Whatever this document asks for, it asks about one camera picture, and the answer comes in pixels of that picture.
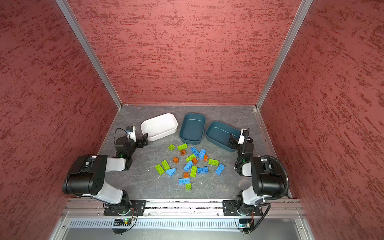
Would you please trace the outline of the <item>blue wedge lego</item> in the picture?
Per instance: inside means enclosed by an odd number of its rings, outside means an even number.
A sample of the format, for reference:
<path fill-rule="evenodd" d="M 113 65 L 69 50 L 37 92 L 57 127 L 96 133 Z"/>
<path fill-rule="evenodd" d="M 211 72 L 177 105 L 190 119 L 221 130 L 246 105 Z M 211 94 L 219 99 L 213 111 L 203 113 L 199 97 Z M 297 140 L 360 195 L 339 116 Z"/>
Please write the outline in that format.
<path fill-rule="evenodd" d="M 176 169 L 175 168 L 172 168 L 172 169 L 168 169 L 166 170 L 166 173 L 172 177 L 175 173 L 176 173 Z"/>

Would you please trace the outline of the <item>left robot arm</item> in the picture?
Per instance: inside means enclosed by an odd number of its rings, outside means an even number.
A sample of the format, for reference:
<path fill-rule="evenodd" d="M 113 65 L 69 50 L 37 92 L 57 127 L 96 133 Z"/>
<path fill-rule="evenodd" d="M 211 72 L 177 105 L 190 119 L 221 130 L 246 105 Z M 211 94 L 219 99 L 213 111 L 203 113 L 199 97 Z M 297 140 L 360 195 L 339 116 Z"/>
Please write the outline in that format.
<path fill-rule="evenodd" d="M 128 171 L 136 149 L 148 145 L 148 134 L 131 139 L 131 133 L 115 140 L 116 156 L 82 155 L 69 169 L 63 184 L 65 195 L 89 197 L 103 202 L 105 210 L 115 215 L 128 215 L 135 209 L 125 190 L 117 189 L 105 181 L 107 172 Z"/>

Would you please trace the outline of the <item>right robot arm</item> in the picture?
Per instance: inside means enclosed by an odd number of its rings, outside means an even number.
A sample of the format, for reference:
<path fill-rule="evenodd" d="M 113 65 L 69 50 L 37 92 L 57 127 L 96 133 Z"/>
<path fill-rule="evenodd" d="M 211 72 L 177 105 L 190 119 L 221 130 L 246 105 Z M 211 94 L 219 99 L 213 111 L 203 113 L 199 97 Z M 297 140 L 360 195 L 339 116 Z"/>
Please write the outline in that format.
<path fill-rule="evenodd" d="M 252 180 L 252 185 L 237 196 L 236 208 L 240 215 L 248 215 L 266 201 L 278 200 L 288 194 L 290 181 L 287 170 L 273 156 L 254 156 L 250 129 L 242 129 L 238 138 L 230 134 L 228 145 L 237 151 L 234 170 Z"/>

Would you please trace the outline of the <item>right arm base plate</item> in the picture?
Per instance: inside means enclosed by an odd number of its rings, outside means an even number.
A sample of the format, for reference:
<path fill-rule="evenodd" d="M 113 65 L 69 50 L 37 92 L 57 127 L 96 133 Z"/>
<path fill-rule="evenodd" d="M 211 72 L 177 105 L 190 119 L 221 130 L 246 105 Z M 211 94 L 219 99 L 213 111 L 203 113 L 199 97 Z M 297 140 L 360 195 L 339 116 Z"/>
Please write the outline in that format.
<path fill-rule="evenodd" d="M 263 211 L 259 207 L 245 205 L 235 200 L 224 200 L 223 202 L 224 216 L 251 217 L 252 215 L 261 217 Z"/>

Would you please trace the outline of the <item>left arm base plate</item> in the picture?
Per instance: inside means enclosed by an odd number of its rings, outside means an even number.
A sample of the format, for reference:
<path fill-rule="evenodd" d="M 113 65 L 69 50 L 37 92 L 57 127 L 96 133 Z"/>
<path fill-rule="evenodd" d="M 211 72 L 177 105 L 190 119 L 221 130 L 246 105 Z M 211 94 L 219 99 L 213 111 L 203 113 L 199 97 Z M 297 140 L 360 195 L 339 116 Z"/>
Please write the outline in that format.
<path fill-rule="evenodd" d="M 128 206 L 104 204 L 104 216 L 142 216 L 146 203 L 146 200 L 130 200 Z"/>

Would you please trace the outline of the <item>small green square lego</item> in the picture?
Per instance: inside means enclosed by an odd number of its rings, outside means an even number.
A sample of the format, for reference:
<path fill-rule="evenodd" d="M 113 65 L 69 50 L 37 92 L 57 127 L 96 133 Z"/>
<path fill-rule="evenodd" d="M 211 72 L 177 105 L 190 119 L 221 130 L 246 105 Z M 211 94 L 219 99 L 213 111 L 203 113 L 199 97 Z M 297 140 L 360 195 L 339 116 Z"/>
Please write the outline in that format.
<path fill-rule="evenodd" d="M 169 145 L 168 148 L 169 148 L 170 151 L 173 151 L 175 149 L 175 146 L 171 144 L 171 145 Z"/>

